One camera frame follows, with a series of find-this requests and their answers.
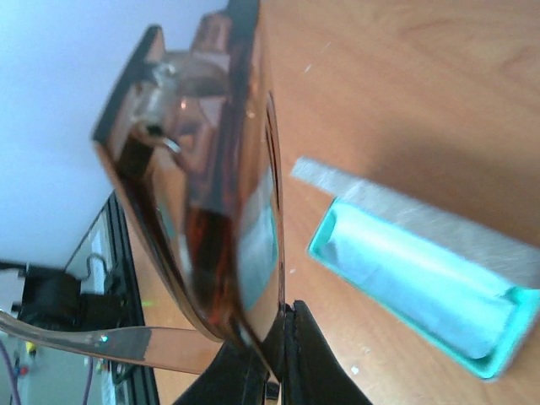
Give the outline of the blue cleaning cloth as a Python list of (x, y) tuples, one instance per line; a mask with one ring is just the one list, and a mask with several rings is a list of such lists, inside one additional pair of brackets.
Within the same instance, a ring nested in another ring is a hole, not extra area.
[(500, 343), (516, 308), (512, 283), (350, 206), (329, 216), (321, 255), (339, 275), (468, 358)]

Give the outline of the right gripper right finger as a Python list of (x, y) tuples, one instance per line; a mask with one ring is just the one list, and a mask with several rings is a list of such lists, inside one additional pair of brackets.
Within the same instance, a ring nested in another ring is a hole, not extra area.
[(365, 405), (370, 399), (338, 363), (308, 305), (296, 300), (284, 324), (286, 404)]

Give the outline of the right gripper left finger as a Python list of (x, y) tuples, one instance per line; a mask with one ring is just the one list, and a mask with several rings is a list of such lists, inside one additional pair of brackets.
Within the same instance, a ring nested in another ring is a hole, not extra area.
[(267, 366), (252, 348), (243, 350), (224, 343), (210, 366), (178, 397), (177, 404), (288, 404), (284, 381), (285, 319), (281, 311), (262, 343), (269, 355), (268, 364), (277, 377), (273, 380)]

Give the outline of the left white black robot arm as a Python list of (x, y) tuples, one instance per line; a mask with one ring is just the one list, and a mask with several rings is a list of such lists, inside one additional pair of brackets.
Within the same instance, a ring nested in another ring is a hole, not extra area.
[(129, 324), (117, 294), (86, 292), (84, 281), (61, 270), (1, 265), (1, 310), (34, 327), (89, 332)]

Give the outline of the brown sunglasses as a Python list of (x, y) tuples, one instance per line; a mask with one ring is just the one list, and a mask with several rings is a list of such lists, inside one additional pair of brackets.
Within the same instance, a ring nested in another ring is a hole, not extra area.
[(197, 373), (284, 311), (279, 142), (259, 1), (4, 1), (1, 256), (64, 271), (115, 195), (188, 328), (3, 332)]

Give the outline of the grey glasses case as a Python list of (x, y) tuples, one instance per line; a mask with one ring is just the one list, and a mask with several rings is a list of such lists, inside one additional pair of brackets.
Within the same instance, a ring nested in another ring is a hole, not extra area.
[(539, 250), (308, 157), (333, 200), (308, 252), (475, 376), (502, 375), (539, 317)]

